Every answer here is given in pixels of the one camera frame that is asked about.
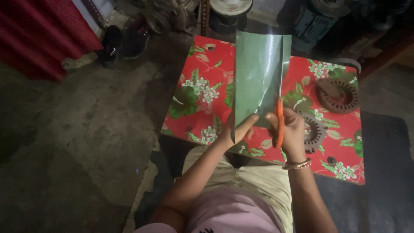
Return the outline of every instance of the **red curtain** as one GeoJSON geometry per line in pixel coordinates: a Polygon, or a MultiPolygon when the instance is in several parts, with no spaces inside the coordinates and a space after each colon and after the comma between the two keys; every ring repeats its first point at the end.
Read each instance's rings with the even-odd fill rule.
{"type": "Polygon", "coordinates": [[[3,0],[0,61],[32,79],[62,80],[65,58],[102,49],[71,0],[3,0]]]}

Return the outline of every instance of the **person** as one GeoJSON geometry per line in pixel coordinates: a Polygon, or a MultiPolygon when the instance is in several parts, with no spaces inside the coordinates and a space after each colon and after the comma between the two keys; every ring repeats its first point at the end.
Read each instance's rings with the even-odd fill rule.
{"type": "MultiPolygon", "coordinates": [[[[282,149],[288,167],[303,164],[304,119],[291,109],[283,110],[285,135],[282,149]]],[[[277,135],[277,116],[267,113],[277,135]]],[[[192,149],[183,175],[155,208],[150,223],[134,233],[336,233],[313,173],[308,166],[282,169],[281,165],[252,159],[235,169],[223,156],[234,146],[230,138],[233,117],[210,146],[192,149]]],[[[252,114],[235,129],[235,141],[252,136],[259,116],[252,114]]]]}

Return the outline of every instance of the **hand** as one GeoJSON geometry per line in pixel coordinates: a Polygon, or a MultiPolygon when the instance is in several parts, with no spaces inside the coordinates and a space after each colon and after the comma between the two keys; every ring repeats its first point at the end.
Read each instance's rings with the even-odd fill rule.
{"type": "MultiPolygon", "coordinates": [[[[252,114],[248,116],[246,119],[244,119],[243,122],[241,122],[234,131],[234,140],[237,144],[240,142],[245,135],[247,135],[247,138],[250,139],[253,135],[253,125],[258,121],[259,115],[252,114]]],[[[223,130],[221,131],[219,137],[216,140],[224,141],[224,143],[228,146],[228,148],[234,146],[233,141],[231,140],[230,134],[231,129],[234,126],[234,112],[232,112],[229,117],[227,118],[227,122],[223,130]]]]}
{"type": "MultiPolygon", "coordinates": [[[[304,142],[305,120],[288,108],[283,109],[283,116],[285,135],[282,149],[286,153],[288,163],[301,163],[306,160],[304,142]]],[[[276,145],[279,120],[273,113],[267,113],[266,119],[272,125],[273,129],[269,130],[269,133],[273,136],[273,145],[276,145]]]]}

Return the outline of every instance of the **table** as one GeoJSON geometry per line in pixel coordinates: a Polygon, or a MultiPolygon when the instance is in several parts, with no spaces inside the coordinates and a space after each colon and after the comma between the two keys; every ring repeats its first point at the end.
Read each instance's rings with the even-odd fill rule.
{"type": "MultiPolygon", "coordinates": [[[[180,75],[161,133],[209,145],[221,131],[233,103],[235,44],[196,36],[180,75]]],[[[284,105],[312,113],[328,127],[327,137],[312,158],[311,170],[320,175],[356,184],[365,183],[359,108],[346,115],[327,111],[319,103],[315,83],[319,78],[341,78],[358,88],[356,69],[291,56],[282,84],[284,105]],[[337,163],[329,164],[333,156],[337,163]]],[[[305,137],[310,134],[305,129],[305,137]]],[[[254,127],[232,152],[271,163],[285,163],[286,155],[272,147],[265,128],[254,127]]]]}

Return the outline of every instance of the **beaded bracelet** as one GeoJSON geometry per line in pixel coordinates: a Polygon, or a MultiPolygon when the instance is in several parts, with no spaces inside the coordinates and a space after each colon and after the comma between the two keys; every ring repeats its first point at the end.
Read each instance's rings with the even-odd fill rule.
{"type": "Polygon", "coordinates": [[[290,169],[302,169],[309,167],[312,164],[312,159],[307,158],[304,162],[295,163],[293,165],[285,165],[282,167],[283,170],[290,170],[290,169]]]}

